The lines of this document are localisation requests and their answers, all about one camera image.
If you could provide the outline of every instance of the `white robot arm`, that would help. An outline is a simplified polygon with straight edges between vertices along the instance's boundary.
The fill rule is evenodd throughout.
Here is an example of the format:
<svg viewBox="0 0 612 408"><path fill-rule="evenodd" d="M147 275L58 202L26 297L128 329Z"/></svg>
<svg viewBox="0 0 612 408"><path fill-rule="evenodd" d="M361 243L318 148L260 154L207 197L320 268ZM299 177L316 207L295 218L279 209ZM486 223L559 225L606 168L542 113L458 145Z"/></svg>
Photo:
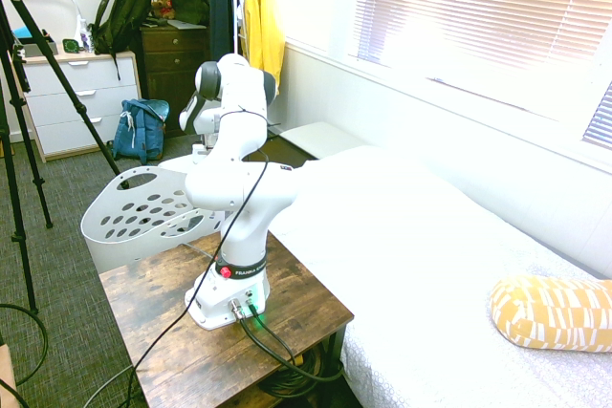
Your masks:
<svg viewBox="0 0 612 408"><path fill-rule="evenodd" d="M250 299L258 312L265 309L270 292L265 271L268 227L297 194L292 167L242 162L267 138L267 106L275 84L266 75L237 54L224 56L218 65L205 63L196 75L197 92L203 98L193 98L180 117L188 132L219 134L212 151L187 174L187 198L196 207L233 212L221 226L222 238L230 227L231 231L219 258L189 309L196 322L209 330L233 321L231 299L243 304ZM218 97L219 106L208 103ZM187 293L187 303L193 291Z"/></svg>

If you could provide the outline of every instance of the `cardboard box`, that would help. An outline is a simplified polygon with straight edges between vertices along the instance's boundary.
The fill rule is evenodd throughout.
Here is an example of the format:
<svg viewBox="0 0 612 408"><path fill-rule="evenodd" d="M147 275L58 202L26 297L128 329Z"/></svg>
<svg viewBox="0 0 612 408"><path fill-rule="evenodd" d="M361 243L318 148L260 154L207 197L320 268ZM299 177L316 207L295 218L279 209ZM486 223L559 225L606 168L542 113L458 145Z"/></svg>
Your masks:
<svg viewBox="0 0 612 408"><path fill-rule="evenodd" d="M6 344L0 346L0 379L15 389L15 376L12 372L11 353L9 353L9 346ZM0 387L0 400L2 400L2 408L19 408L19 402L3 387Z"/></svg>

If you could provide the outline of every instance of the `backpack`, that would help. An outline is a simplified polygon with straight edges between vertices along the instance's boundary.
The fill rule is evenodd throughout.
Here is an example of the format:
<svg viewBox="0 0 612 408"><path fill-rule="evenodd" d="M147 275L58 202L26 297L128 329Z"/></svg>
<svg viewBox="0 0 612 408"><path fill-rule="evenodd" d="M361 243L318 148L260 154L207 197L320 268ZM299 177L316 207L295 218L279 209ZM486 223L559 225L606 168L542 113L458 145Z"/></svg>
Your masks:
<svg viewBox="0 0 612 408"><path fill-rule="evenodd" d="M119 155L160 160L164 150L164 122L170 112L165 100L132 99L122 103L119 126L113 141L113 158Z"/></svg>
<svg viewBox="0 0 612 408"><path fill-rule="evenodd" d="M170 0L179 21L207 26L210 22L210 0Z"/></svg>
<svg viewBox="0 0 612 408"><path fill-rule="evenodd" d="M102 0L91 25L96 54L110 54L117 66L116 54L127 49L142 21L151 11L151 0L115 0L108 19L100 25L110 0Z"/></svg>

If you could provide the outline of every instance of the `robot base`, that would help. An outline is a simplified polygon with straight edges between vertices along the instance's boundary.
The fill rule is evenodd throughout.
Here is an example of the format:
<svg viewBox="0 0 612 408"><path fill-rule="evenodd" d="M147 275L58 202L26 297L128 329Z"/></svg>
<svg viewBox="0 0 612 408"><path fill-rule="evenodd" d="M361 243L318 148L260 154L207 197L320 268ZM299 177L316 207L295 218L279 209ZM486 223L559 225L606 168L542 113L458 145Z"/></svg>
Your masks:
<svg viewBox="0 0 612 408"><path fill-rule="evenodd" d="M191 301L193 292L200 285L203 275L198 276L193 289L186 292L186 306ZM226 279L217 274L215 264L213 264L189 307L189 314L203 329L214 330L236 321L231 312L230 300L237 299L242 305L244 314L251 317L247 300L252 301L257 308L257 313L262 313L266 309L266 299L269 295L270 283L265 269L247 279Z"/></svg>

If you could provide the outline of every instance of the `tripod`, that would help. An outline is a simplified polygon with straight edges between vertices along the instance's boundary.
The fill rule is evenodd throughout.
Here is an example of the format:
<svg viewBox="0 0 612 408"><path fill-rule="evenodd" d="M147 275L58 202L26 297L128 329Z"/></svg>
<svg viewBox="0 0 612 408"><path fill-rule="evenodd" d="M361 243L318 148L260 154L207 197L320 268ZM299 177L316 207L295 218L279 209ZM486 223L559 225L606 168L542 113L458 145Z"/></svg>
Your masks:
<svg viewBox="0 0 612 408"><path fill-rule="evenodd" d="M53 52L49 48L49 45L47 44L45 37L43 37L42 32L36 26L36 23L34 22L32 16L30 15L30 12L23 3L23 0L11 0L11 3L19 14L19 16L21 17L21 20L23 21L24 25L30 31L34 42L47 58L47 61L54 70L57 79L59 80L59 82L64 88L64 91L66 91L66 94L72 101L75 110L80 114L81 118L83 118L83 121L89 129L89 132L92 134L94 140L98 144L99 149L102 151L104 158L106 158L106 160L108 161L108 164L111 166L111 169L113 169L115 175L118 175L120 171L117 168L115 162L113 161L113 157L106 149L104 142L99 137L98 131L96 131L96 128L94 128L94 125L92 124L91 120L89 120L89 117L87 117L87 107L85 107L85 105L83 105L80 100L78 100L75 91L70 86L70 83L68 82L66 75L64 75L61 68L59 67L59 64L57 64ZM42 206L42 211L45 215L45 223L47 228L51 228L53 227L53 223L51 221L51 216L49 215L47 201L45 200L45 194L42 189L42 184L45 181L40 177L40 174L38 173L38 167L36 166L36 158L34 156L32 143L28 134L28 126L26 124L26 119L24 118L23 114L23 106L26 105L26 101L23 97L20 96L19 91L17 89L17 82L15 81L15 75L17 75L17 78L19 79L19 85L22 91L24 93L29 92L30 84L28 83L28 79L23 68L24 60L22 59L20 54L21 48L22 47L14 40L14 37L11 32L11 26L9 24L9 18L7 17L7 13L4 9L4 5L2 4L2 0L0 0L0 62L2 63L2 69L4 71L4 75L9 86L9 93L11 94L10 103L15 109L17 120L19 122L19 129L21 130L23 141L26 145L28 160L30 161L30 168L32 169L33 174L33 183L36 185L36 189L38 190L40 205ZM0 100L3 100L1 87ZM34 298L32 272L30 270L30 259L28 257L28 248L26 246L26 231L23 225L23 216L21 214L19 190L17 187L15 168L11 155L10 133L11 130L9 128L7 112L4 104L0 103L0 139L2 140L2 143L4 144L4 147L8 152L8 155L5 156L5 164L7 168L9 191L11 194L12 216L15 223L15 232L11 236L11 240L19 245L19 251L21 252L21 262L23 265L24 278L26 281L26 289L28 291L28 302L30 305L30 311L33 313L38 313L38 308L36 307L36 302Z"/></svg>

